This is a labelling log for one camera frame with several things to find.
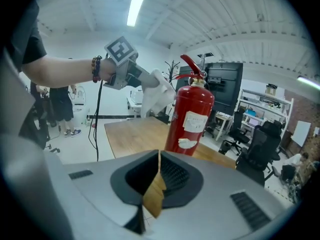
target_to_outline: fluorescent light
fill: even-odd
[[[138,17],[138,13],[140,11],[140,7],[144,0],[131,0],[129,14],[126,24],[130,27],[134,27],[136,24],[136,20]]]
[[[300,82],[303,82],[303,83],[305,83],[307,85],[310,85],[310,86],[312,86],[312,87],[314,87],[314,88],[316,88],[316,89],[318,89],[320,91],[320,85],[318,83],[315,83],[315,82],[313,82],[313,81],[311,81],[311,80],[309,80],[309,79],[307,79],[307,78],[305,78],[303,76],[299,76],[297,78],[297,80],[300,81]]]

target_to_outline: black shorts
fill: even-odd
[[[65,98],[52,98],[51,99],[53,112],[57,121],[70,121],[74,118],[72,102],[69,97]]]

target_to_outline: fire extinguisher label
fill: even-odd
[[[207,115],[197,114],[192,111],[188,111],[185,114],[183,122],[184,130],[190,133],[201,133],[205,129],[207,120]]]

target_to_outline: floor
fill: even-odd
[[[110,144],[107,141],[104,124],[120,122],[123,120],[125,119],[99,119],[97,128],[99,161],[114,159]],[[97,161],[96,150],[88,140],[90,127],[83,125],[76,128],[82,130],[82,133],[79,136],[64,137],[62,133],[59,134],[58,126],[54,128],[51,128],[49,126],[49,134],[51,140],[47,143],[47,145],[51,144],[52,148],[60,149],[60,153],[58,153],[57,155],[59,156],[63,164],[87,163]],[[90,133],[90,139],[94,144],[92,130]],[[200,139],[200,142],[208,146],[209,148],[218,151],[224,139],[229,139],[229,137],[222,136],[218,141],[215,141],[215,139],[212,138],[210,134],[205,133],[204,137]],[[284,163],[286,157],[282,153],[280,153],[279,155],[281,157],[281,160],[273,162],[273,165],[277,168],[278,171],[281,171],[282,164]],[[234,149],[229,150],[226,153],[226,156],[234,160],[237,159]],[[293,203],[288,199],[287,189],[283,187],[277,177],[270,177],[266,181],[265,189],[273,194],[285,208],[293,205]],[[146,229],[148,229],[152,225],[155,218],[145,208],[143,208],[143,214],[145,217],[145,227]]]

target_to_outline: fire extinguisher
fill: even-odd
[[[191,85],[183,86],[177,92],[164,150],[192,156],[205,129],[215,98],[205,89],[204,78],[207,73],[201,72],[189,56],[183,54],[181,58],[194,74],[182,74],[177,79],[190,77],[193,81]]]

